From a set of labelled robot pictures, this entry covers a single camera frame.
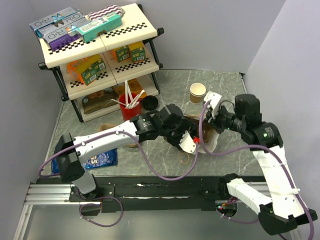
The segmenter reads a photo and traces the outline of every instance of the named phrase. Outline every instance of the checkered pattern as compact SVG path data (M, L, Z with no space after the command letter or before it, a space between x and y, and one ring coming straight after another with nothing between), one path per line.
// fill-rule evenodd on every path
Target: checkered pattern
M105 37L106 38L110 38L110 37L114 37L116 35L121 35L121 34L126 34L126 33L130 33L132 31L137 31L139 29L143 29L143 28L147 28L148 26L146 25L145 22L137 24L137 25L132 25L131 27L126 27L126 28L121 28L119 30L115 30L115 31L109 31L107 33L105 33Z
M146 58L145 60L143 61L138 61L138 62L133 62L133 63L130 63L128 65L124 65L124 66L121 66L121 67L116 67L115 70L117 73L120 73L120 72L124 72L126 70L130 70L130 69L134 69L136 67L139 67L139 66L142 66L142 65L145 65L147 63L151 63L151 61L149 60L149 58Z
M73 41L71 43L68 43L67 45L64 45L62 46L61 48L53 51L51 48L48 49L49 51L49 55L52 55L52 54L58 54L60 52L64 52L66 50L69 50L69 49L74 49L74 48L77 48L77 47L80 47L80 46L84 46L85 44L90 44L90 43L94 43L96 40L93 39L92 41L89 41L89 42L84 42L82 39L80 39L80 41Z
M108 73L107 73L106 71L105 71L105 72L101 72L101 73L99 73L99 75L97 76L96 81L99 80L99 79L106 78L106 77L108 77L108 76L109 76L109 75L108 75ZM70 82L70 85L71 85L71 88L73 89L74 87L79 87L79 86L81 86L81 85L84 85L84 83L82 83L81 81L76 80L76 81Z

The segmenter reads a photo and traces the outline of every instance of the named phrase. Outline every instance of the black round object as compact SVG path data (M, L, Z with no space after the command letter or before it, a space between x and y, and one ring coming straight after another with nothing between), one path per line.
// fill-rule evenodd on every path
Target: black round object
M148 111L155 110L158 107L158 99L155 96L146 96L141 103L144 109Z

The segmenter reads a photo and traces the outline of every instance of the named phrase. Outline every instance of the shelf frame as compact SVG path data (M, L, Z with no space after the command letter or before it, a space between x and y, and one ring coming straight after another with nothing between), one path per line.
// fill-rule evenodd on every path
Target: shelf frame
M138 4L138 7L140 8L142 13L144 14L144 10L143 10L142 5ZM153 39L155 39L155 38L159 37L160 35L162 35L165 32L165 30L163 29L163 27L160 27L156 31L157 31L157 36L149 38L149 39L145 39L142 42L145 45L146 44L150 45L151 52L152 52L152 55L153 55L153 58L154 58L156 64L159 66L159 69L162 69L163 68L163 64L160 63L160 61L159 61L158 54L157 54L156 47L154 45ZM62 93L61 100L63 102L66 102L66 101L70 100L69 96L68 96L68 91L67 91L67 88L66 88L65 80L64 80L64 77L62 75L60 67L59 66L55 66L55 67L52 67L52 68L48 68L45 62L39 63L38 67L41 70L50 70L50 71L52 71L52 73L54 75L54 78L55 78L55 80L56 80L56 82L57 82L57 84L59 86L59 89L60 89L60 91ZM158 84L158 81L157 81L157 76L156 76L156 74L154 72L151 73L151 76L152 76L152 81L153 81L153 83L155 85L155 88L158 90L158 92L160 94L160 88L159 88L159 84ZM70 100L70 101L71 101L72 107L73 107L73 109L74 109L79 121L81 123L83 123L84 119L83 119L83 117L81 115L80 110L77 107L77 104L75 103L74 100Z

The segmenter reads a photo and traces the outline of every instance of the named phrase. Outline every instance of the white shelf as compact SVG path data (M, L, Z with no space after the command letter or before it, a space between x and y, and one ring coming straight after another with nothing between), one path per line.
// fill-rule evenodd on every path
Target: white shelf
M88 86L86 86L85 84L77 80L75 77L70 75L67 72L66 64L60 67L70 100L74 100L95 93L97 91L110 88L117 84L115 77L112 74L110 67L108 66L108 61L102 53L100 54L100 56L102 57L106 68L100 70L97 73L98 79L90 83Z
M125 10L122 25L100 36L106 51L158 36L136 3L122 8Z
M132 62L131 58L118 62L112 56L111 51L103 53L118 84L123 83L125 80L135 79L159 70L159 66L156 64L148 49L146 47L144 49L146 59L138 62Z
M40 38L39 42L46 66L53 68L117 47L154 38L158 35L157 30L136 3L122 8L125 10L125 14L122 17L122 25L88 43L79 38L61 49L52 51L49 44L43 38Z
M95 54L100 54L106 50L100 37L97 37L88 43L85 43L79 38L56 51L52 51L49 44L46 43L43 38L40 38L39 41L45 64L49 69Z
M139 81L141 87L145 90L145 92L148 96L149 95L156 96L159 94L158 90L156 89L156 87L154 85L154 82L151 80L151 78L148 75L138 77L137 80ZM95 111L90 114L84 114L84 108L82 106L81 99L78 98L76 102L77 102L78 108L81 112L82 119L84 122L90 121L92 119L101 117L103 115L112 113L112 112L120 109L119 104L116 104L116 105L113 105L113 106L110 106L107 108L100 109L100 110Z

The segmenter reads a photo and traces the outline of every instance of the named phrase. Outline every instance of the red cup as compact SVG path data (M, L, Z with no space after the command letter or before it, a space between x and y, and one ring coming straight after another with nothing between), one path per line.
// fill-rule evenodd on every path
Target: red cup
M131 93L131 95L132 95L133 99L137 96L137 94L135 94L133 92ZM126 104L125 94L123 94L119 97L119 102ZM126 109L126 107L122 104L119 104L119 105L120 105L120 109L121 109L121 113L122 113L122 118L124 121L128 121L131 118L133 118L134 116L142 113L141 103L139 103L137 106L135 106L134 108L131 108L131 109Z

